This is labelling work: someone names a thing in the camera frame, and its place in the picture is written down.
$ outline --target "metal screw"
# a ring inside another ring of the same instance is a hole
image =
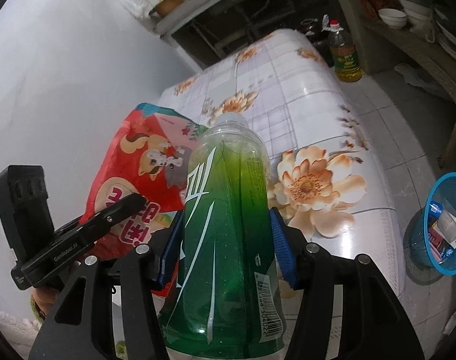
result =
[[[138,254],[145,254],[150,250],[150,247],[146,244],[141,244],[136,247],[136,252]]]
[[[320,250],[320,247],[317,244],[315,244],[314,242],[310,242],[310,243],[306,244],[305,249],[308,253],[318,253],[318,251]]]
[[[98,261],[98,257],[96,256],[88,256],[84,259],[84,263],[88,266],[93,265],[95,262]]]
[[[370,258],[370,256],[367,256],[366,254],[360,254],[358,256],[358,261],[361,264],[368,265],[370,263],[370,261],[371,261],[371,258]]]

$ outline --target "red bag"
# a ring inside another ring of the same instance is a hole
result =
[[[90,254],[102,260],[121,257],[169,227],[176,211],[184,208],[188,160],[205,130],[170,108],[148,103],[128,115],[93,181],[81,222],[131,192],[148,202],[138,214],[114,225]],[[158,294],[165,296],[168,288]]]

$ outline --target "gray tile floor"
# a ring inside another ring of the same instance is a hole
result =
[[[456,310],[456,276],[415,265],[408,236],[436,179],[456,171],[456,158],[446,169],[439,169],[436,162],[450,138],[456,106],[406,84],[395,70],[340,85],[360,115],[388,178],[405,248],[407,277],[400,302],[428,359]]]

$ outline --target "blue trash bin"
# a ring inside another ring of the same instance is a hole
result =
[[[456,210],[456,173],[447,173],[437,180],[431,189],[423,214],[420,216],[410,235],[410,247],[413,259],[423,265],[434,267],[444,275],[456,275],[456,249],[442,263],[435,260],[428,241],[428,212],[432,200],[446,200]]]

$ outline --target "green bottle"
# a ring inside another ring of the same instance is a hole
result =
[[[231,112],[191,154],[178,278],[159,316],[172,354],[248,359],[283,348],[268,170],[263,142]]]

